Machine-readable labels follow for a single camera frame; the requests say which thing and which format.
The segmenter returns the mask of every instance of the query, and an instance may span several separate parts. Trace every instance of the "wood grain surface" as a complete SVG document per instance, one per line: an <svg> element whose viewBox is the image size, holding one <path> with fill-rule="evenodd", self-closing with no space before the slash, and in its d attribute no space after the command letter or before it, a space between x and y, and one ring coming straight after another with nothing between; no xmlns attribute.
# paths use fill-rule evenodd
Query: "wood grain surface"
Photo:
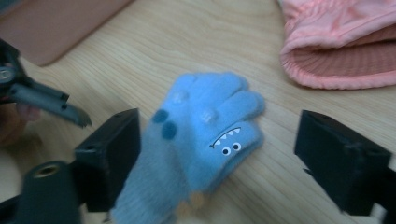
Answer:
<svg viewBox="0 0 396 224"><path fill-rule="evenodd" d="M17 144L0 150L0 199L17 194L21 175L39 163L72 161L74 147L117 112L138 107L144 128L179 75L233 71L266 100L257 119L264 145L179 222L379 223L379 206L371 217L342 214L293 148L307 109L396 153L396 87L322 91L295 84L279 63L283 24L275 0L136 0L56 63L38 67L22 59L29 76L70 93L69 102L86 110L93 125L80 129L46 113L30 123ZM104 214L84 218L101 223Z"/></svg>

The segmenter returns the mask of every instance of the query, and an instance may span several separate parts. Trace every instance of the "pink knit hat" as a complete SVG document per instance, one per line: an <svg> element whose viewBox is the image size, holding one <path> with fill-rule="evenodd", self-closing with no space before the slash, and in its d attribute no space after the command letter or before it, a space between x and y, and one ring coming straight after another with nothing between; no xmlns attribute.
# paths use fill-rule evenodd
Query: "pink knit hat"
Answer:
<svg viewBox="0 0 396 224"><path fill-rule="evenodd" d="M284 0L285 71L299 84L356 90L396 84L396 0Z"/></svg>

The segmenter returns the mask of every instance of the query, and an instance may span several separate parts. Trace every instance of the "dark blue spot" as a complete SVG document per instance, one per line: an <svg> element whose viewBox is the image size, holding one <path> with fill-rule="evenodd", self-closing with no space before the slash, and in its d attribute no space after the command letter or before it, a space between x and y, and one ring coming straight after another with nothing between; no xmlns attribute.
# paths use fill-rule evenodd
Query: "dark blue spot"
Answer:
<svg viewBox="0 0 396 224"><path fill-rule="evenodd" d="M177 127L174 122L166 122L163 125L162 135L166 140L172 140L177 133Z"/></svg>
<svg viewBox="0 0 396 224"><path fill-rule="evenodd" d="M162 122L166 121L168 116L169 116L169 113L166 110L160 109L160 110L157 110L155 115L152 117L152 121L154 123L162 123Z"/></svg>

